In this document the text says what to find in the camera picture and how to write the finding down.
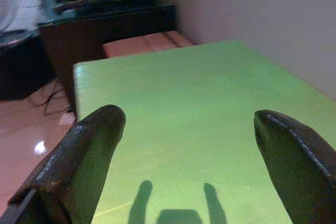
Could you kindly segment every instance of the white wall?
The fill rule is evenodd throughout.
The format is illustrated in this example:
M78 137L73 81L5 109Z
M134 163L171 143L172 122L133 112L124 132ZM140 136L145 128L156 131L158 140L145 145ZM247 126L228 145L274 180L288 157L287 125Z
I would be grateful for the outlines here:
M240 39L336 100L336 0L175 0L193 42Z

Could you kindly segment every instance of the trash bin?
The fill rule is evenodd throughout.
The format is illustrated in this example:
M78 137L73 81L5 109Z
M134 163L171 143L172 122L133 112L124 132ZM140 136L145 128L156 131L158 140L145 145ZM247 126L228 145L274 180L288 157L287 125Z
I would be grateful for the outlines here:
M23 99L54 77L37 31L0 33L0 100Z

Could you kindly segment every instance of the desk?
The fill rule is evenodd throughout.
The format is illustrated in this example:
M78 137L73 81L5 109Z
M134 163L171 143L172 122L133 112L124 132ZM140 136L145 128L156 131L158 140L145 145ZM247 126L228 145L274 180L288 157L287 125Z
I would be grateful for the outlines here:
M75 63L104 58L102 44L175 29L175 7L169 0L122 0L108 5L53 11L57 0L44 0L38 23L48 57L75 105Z
M127 117L93 223L291 223L254 112L293 116L336 147L336 103L237 41L79 63L75 83L79 119L105 104Z

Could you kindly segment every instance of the floor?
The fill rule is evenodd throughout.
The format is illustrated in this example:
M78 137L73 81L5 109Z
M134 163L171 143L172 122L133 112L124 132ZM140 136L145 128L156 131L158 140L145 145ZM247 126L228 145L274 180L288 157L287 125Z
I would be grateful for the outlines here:
M54 80L26 99L0 102L0 215L11 195L75 121L73 113L64 111L69 104L63 91L51 99L49 115L44 115L45 105L36 107L59 89Z

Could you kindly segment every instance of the cable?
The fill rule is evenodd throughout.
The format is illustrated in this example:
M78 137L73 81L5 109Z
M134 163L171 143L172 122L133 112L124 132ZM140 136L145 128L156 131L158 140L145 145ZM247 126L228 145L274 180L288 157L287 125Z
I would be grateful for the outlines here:
M47 99L46 101L44 101L43 103L41 103L41 104L37 104L37 103L36 103L30 96L27 97L28 101L29 101L29 102L33 105L33 107L35 107L35 108L39 108L39 107L42 107L43 105L47 104L47 102L49 101L49 99L50 99L51 97L53 97L55 94L57 94L58 92L60 92L60 91L62 90L62 89L60 89L60 90L55 91L57 82L58 82L58 80L55 81L54 87L53 87L53 89L52 89L52 91L51 91L51 94L49 95L48 99Z
M68 106L66 106L64 109L62 109L62 110L60 110L60 111L56 111L56 112L47 112L48 107L49 107L49 104L50 104L50 101L51 101L52 99L61 99L61 98L64 98L64 97L54 97L57 93L59 93L60 91L63 90L63 88L62 88L62 89L59 89L59 90L55 91L56 86L57 86L57 82L58 82L58 81L59 81L58 79L55 81L55 84L54 84L54 87L53 87L53 89L52 89L52 91L51 91L51 94L49 95L48 99L47 99L46 101L44 101L43 103L41 103L41 104L37 104L37 103L36 103L30 96L28 96L28 100L30 101L30 103L31 103L35 108L39 108L39 107L42 107L42 106L45 105L45 107L44 107L44 109L43 109L43 115L44 115L44 116L48 116L48 115L51 115L51 114L61 113L61 112L66 111L66 110L68 109Z
M24 8L34 8L34 7L40 7L42 5L42 3L40 3L40 4L38 4L38 5L31 5L31 6L25 6L25 5L23 5L22 7L24 7Z

